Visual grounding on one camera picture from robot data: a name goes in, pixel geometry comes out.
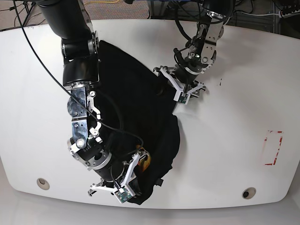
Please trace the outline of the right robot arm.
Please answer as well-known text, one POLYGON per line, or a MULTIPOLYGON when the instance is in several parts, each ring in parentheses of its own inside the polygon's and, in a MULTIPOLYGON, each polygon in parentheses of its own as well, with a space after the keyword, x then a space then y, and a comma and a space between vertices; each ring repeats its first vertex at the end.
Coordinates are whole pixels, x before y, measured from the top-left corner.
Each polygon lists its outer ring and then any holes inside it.
POLYGON ((108 48, 99 41, 81 0, 40 0, 42 14, 61 38, 62 86, 69 94, 72 118, 71 155, 100 176, 89 195, 104 190, 125 201, 141 195, 138 177, 149 158, 138 131, 141 117, 111 85, 108 48))

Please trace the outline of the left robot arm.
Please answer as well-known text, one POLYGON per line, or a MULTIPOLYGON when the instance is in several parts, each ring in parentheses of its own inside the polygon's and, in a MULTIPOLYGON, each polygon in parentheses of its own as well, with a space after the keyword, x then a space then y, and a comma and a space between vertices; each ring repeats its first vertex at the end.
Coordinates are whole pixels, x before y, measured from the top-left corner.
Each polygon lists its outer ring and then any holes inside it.
POLYGON ((187 42, 182 49, 174 48, 174 67, 160 66, 153 70, 164 76, 176 89, 174 101, 187 104, 191 97, 197 98, 201 90, 206 90, 206 86, 196 78, 214 64, 217 57, 217 41, 224 33, 224 23, 233 14, 235 1, 198 1, 198 15, 188 14, 197 22, 196 34, 193 37, 184 31, 178 18, 178 10, 183 9, 183 5, 178 1, 174 1, 173 4, 176 26, 187 42))

